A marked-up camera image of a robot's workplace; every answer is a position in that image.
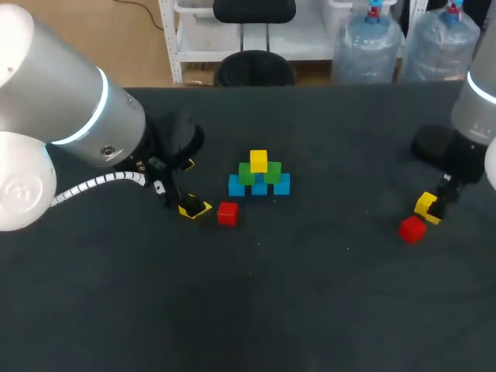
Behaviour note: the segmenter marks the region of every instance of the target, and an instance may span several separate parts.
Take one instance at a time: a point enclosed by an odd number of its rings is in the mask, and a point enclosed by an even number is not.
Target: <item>wooden floor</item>
[[[157,0],[134,0],[148,7],[161,25]],[[164,33],[145,9],[113,0],[8,0],[54,29],[76,50],[123,87],[174,86]],[[296,64],[298,83],[328,84],[328,64]],[[185,81],[212,83],[212,69],[193,65]]]

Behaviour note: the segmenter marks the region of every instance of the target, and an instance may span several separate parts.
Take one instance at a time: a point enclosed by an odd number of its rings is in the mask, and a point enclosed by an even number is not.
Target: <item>block pyramid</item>
[[[251,195],[268,195],[268,185],[274,186],[274,195],[289,195],[290,174],[282,173],[282,163],[268,161],[266,150],[251,150],[250,162],[239,163],[238,174],[229,175],[229,196],[245,196],[246,187]]]

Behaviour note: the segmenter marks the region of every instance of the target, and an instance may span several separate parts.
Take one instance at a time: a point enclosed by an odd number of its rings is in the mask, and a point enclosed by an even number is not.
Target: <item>green block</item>
[[[263,181],[266,184],[278,184],[281,179],[282,163],[278,161],[269,161],[267,172],[263,174]]]
[[[243,186],[255,184],[255,173],[250,172],[250,163],[239,163],[239,183]]]

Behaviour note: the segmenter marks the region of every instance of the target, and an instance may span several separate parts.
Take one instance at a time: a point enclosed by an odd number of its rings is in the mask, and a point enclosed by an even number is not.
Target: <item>blue block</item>
[[[229,196],[245,196],[245,187],[239,183],[237,174],[229,175]]]
[[[263,179],[263,174],[255,174],[255,184],[251,187],[251,195],[267,195],[268,187]]]
[[[274,185],[274,195],[289,195],[290,190],[291,178],[288,173],[283,173],[279,183]]]

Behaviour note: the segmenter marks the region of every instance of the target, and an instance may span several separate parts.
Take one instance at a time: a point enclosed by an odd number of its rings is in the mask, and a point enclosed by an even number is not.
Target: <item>black chair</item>
[[[290,22],[296,14],[295,0],[215,0],[215,17],[241,25],[241,51],[222,61],[215,72],[218,87],[295,85],[291,65],[271,53],[269,23]],[[267,50],[243,50],[243,24],[265,23]]]

